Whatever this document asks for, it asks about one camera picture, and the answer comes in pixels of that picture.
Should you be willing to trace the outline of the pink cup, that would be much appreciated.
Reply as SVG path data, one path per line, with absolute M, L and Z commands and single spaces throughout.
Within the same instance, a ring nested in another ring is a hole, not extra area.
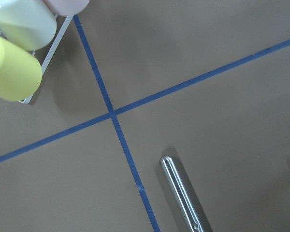
M 82 12 L 90 0 L 44 0 L 49 9 L 60 16 L 71 16 Z

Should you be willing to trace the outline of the white cup rack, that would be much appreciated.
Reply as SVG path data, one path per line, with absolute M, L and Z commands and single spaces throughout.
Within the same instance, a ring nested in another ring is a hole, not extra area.
M 52 41 L 44 48 L 39 49 L 39 50 L 34 50 L 34 51 L 29 51 L 29 53 L 31 53 L 34 57 L 36 57 L 38 59 L 38 61 L 40 62 L 41 65 L 41 69 L 42 69 L 42 78 L 43 75 L 45 74 L 51 60 L 53 59 L 53 56 L 68 28 L 68 26 L 70 25 L 71 21 L 73 20 L 74 15 L 70 15 L 70 16 L 58 16 L 57 14 L 55 15 L 55 20 L 57 23 L 57 30 L 55 33 L 54 38 L 52 39 Z M 0 37 L 5 38 L 5 35 L 3 34 L 3 32 L 0 30 Z M 18 101 L 18 103 L 20 104 L 30 104 L 32 102 L 32 99 L 35 97 L 36 92 L 32 95 L 30 95 L 29 97 L 26 97 L 20 101 Z

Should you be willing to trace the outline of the steel muddler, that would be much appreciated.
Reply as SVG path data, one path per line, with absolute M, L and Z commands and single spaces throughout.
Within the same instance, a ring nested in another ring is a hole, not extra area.
M 159 163 L 187 231 L 211 232 L 213 229 L 181 160 L 163 156 Z

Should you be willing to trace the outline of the white cup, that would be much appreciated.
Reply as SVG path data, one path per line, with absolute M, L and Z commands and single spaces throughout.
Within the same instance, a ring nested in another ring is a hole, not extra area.
M 34 51 L 53 40 L 57 22 L 42 0 L 0 0 L 0 31 L 15 45 Z

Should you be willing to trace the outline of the yellow cup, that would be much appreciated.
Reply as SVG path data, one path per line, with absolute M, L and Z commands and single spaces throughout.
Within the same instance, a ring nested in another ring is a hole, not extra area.
M 0 98 L 10 102 L 33 95 L 42 81 L 39 61 L 8 40 L 0 37 Z

